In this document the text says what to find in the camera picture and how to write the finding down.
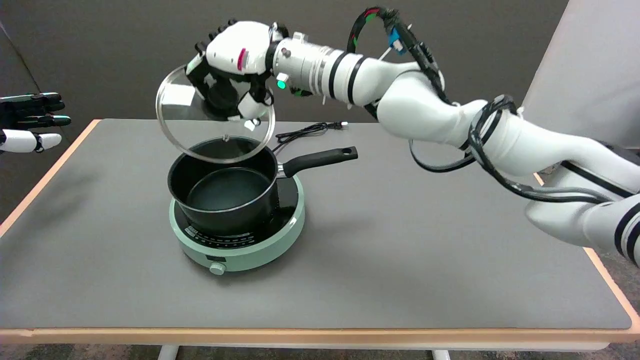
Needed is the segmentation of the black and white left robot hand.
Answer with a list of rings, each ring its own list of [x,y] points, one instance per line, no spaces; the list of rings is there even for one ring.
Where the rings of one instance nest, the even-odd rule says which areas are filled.
[[[55,114],[66,105],[57,92],[0,98],[0,153],[42,153],[59,145],[62,135],[34,129],[68,126],[70,116]]]

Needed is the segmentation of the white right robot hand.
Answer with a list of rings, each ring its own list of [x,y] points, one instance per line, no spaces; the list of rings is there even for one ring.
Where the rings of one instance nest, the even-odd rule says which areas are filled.
[[[274,104],[266,81],[274,50],[290,36],[288,28],[231,19],[195,45],[183,71],[210,114],[222,121],[254,120]]]

